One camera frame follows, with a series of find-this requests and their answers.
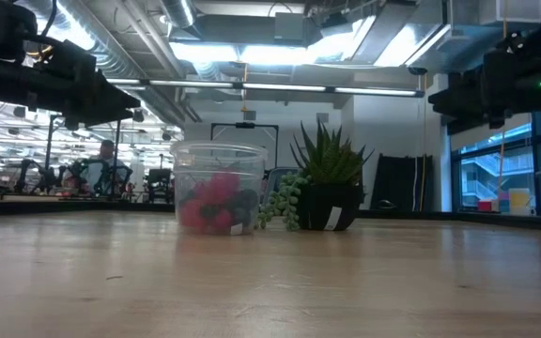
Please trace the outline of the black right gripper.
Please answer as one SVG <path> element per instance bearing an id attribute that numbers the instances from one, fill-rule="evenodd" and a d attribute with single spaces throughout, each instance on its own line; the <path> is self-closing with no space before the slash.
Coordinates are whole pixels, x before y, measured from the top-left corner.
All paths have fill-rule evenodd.
<path id="1" fill-rule="evenodd" d="M 515 82 L 519 62 L 514 54 L 493 50 L 484 55 L 481 70 L 469 69 L 450 72 L 448 87 L 428 97 L 436 113 L 445 115 L 448 135 L 455 135 L 488 123 L 499 129 L 505 119 L 518 114 Z"/>

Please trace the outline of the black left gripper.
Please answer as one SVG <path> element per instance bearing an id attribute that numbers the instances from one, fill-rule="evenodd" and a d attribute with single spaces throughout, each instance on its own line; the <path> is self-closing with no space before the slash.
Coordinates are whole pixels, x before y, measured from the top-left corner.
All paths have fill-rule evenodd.
<path id="1" fill-rule="evenodd" d="M 39 107 L 87 127 L 132 118 L 141 101 L 105 79 L 96 79 L 96 58 L 69 40 L 39 45 L 39 69 L 46 76 Z M 97 109 L 118 111 L 97 112 Z"/>

